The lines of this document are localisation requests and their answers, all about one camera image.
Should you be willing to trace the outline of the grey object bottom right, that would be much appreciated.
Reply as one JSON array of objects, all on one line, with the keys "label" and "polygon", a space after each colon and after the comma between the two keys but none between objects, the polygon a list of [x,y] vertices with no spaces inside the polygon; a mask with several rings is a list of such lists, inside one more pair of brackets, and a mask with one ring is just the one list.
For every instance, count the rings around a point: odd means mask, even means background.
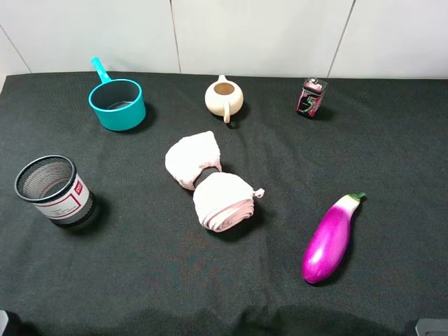
[{"label": "grey object bottom right", "polygon": [[417,336],[448,336],[448,320],[420,318],[415,325]]}]

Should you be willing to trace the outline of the pink towel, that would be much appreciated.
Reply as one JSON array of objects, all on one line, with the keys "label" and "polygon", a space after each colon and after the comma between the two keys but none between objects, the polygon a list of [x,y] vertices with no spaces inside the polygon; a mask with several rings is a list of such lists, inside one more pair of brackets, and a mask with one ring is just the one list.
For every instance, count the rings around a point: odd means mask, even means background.
[{"label": "pink towel", "polygon": [[254,213],[254,199],[264,196],[235,174],[222,171],[221,151],[212,131],[185,136],[165,155],[165,167],[182,188],[193,191],[199,223],[223,232]]}]

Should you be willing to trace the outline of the black tablecloth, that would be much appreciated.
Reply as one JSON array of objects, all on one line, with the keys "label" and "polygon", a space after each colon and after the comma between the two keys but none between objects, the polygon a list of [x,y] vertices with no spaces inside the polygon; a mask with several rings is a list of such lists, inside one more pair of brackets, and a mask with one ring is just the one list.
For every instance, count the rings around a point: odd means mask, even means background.
[{"label": "black tablecloth", "polygon": [[447,320],[447,82],[95,73],[1,91],[19,335],[404,335]]}]

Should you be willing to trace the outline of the cream ceramic teapot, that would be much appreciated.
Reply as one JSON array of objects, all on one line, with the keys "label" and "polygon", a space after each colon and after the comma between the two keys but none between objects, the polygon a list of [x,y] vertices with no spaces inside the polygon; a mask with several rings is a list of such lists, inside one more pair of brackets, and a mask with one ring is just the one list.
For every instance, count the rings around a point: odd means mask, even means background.
[{"label": "cream ceramic teapot", "polygon": [[219,75],[218,80],[207,88],[204,101],[212,114],[222,117],[224,123],[228,124],[230,117],[242,108],[244,94],[238,84]]}]

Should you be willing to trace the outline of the teal plastic scoop cup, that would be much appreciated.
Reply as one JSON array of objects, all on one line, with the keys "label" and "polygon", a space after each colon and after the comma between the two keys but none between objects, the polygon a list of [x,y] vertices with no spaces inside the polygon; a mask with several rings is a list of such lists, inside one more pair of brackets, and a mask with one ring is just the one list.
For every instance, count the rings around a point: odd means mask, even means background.
[{"label": "teal plastic scoop cup", "polygon": [[92,57],[91,63],[101,83],[90,92],[88,102],[101,125],[114,132],[140,125],[146,117],[140,84],[126,78],[111,79],[98,57]]}]

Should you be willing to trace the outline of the black gum box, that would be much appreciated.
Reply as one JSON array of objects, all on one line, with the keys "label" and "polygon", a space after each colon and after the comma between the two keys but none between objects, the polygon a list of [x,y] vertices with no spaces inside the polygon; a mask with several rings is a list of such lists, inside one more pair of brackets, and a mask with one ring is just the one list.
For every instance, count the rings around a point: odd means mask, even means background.
[{"label": "black gum box", "polygon": [[318,78],[307,78],[298,99],[296,112],[306,118],[313,118],[321,105],[328,83]]}]

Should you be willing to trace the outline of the black mesh pen holder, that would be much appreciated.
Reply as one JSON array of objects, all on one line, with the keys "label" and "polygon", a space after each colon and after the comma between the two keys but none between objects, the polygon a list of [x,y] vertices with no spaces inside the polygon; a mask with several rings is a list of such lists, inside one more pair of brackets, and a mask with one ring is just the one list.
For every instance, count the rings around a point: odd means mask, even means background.
[{"label": "black mesh pen holder", "polygon": [[32,204],[53,224],[70,228],[84,223],[95,210],[95,195],[63,155],[33,160],[15,179],[17,196]]}]

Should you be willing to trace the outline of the purple toy eggplant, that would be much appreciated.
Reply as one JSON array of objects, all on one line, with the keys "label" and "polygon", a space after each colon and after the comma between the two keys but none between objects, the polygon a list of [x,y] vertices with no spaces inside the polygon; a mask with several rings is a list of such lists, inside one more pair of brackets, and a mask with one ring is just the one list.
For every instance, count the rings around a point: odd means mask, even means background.
[{"label": "purple toy eggplant", "polygon": [[326,211],[302,259],[302,278],[317,284],[331,276],[341,263],[351,234],[351,217],[364,192],[341,197]]}]

